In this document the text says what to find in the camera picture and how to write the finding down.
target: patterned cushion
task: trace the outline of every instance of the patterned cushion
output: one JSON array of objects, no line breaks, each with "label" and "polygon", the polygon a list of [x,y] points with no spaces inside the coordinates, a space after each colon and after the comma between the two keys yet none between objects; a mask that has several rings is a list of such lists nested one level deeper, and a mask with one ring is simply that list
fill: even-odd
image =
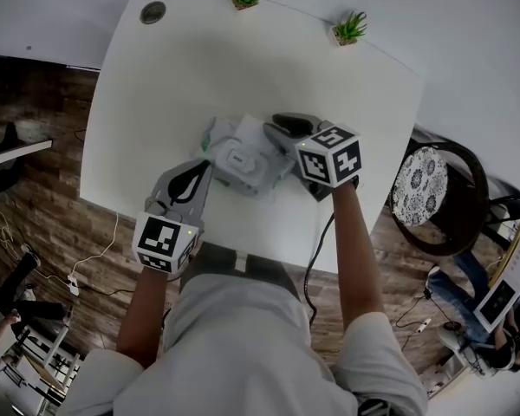
[{"label": "patterned cushion", "polygon": [[447,165],[431,146],[409,155],[393,186],[391,206],[403,224],[417,226],[435,214],[447,191]]}]

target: wooden floor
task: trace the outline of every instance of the wooden floor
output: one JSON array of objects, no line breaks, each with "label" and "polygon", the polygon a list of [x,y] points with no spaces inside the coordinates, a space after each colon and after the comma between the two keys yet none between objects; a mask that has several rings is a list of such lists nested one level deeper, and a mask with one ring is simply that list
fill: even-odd
[{"label": "wooden floor", "polygon": [[[54,140],[51,149],[26,158],[22,179],[7,192],[0,193],[0,211],[10,221],[16,242],[20,244],[26,239],[41,256],[42,272],[63,281],[75,261],[105,248],[114,229],[115,215],[78,199],[83,130],[97,78],[95,73],[60,65],[0,58],[0,124],[14,122],[22,140]],[[133,260],[132,235],[133,223],[121,219],[110,251],[100,259],[79,265],[80,285],[106,294],[116,289],[133,289],[140,267]],[[410,246],[387,209],[382,211],[374,227],[372,241],[383,279],[386,312],[392,323],[422,296],[426,273],[435,263],[458,283],[466,283],[450,258],[430,257]],[[485,265],[497,260],[499,255],[498,248],[485,237],[480,238],[474,252]],[[0,244],[0,281],[15,266]],[[304,268],[289,267],[289,272],[297,289],[302,291]],[[104,296],[85,289],[76,298],[58,279],[46,280],[33,273],[28,281],[37,285],[37,299],[75,305],[73,323],[66,338],[70,347],[82,355],[93,348],[114,348],[121,318],[131,300],[130,293]],[[318,306],[318,317],[312,327],[312,346],[327,362],[332,362],[342,338],[336,276],[314,272],[310,295]],[[177,283],[170,283],[166,292],[168,306],[177,296]],[[444,307],[444,311],[451,318],[455,316],[449,307]],[[402,322],[421,322],[429,316],[432,316],[430,327],[421,335],[413,336],[405,349],[406,357],[418,372],[446,354],[434,332],[437,325],[445,322],[445,317],[431,302],[421,300]],[[50,323],[49,327],[53,329],[55,325]],[[401,345],[416,327],[395,328]]]}]

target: white wall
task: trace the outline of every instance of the white wall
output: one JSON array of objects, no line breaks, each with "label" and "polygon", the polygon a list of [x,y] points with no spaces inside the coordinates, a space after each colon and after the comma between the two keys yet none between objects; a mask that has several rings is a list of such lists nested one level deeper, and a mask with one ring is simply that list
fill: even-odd
[{"label": "white wall", "polygon": [[[0,0],[0,54],[99,68],[127,1]],[[324,19],[365,10],[367,41],[426,81],[418,123],[520,189],[520,0],[274,1]],[[520,374],[473,379],[431,414],[499,416],[518,393]]]}]

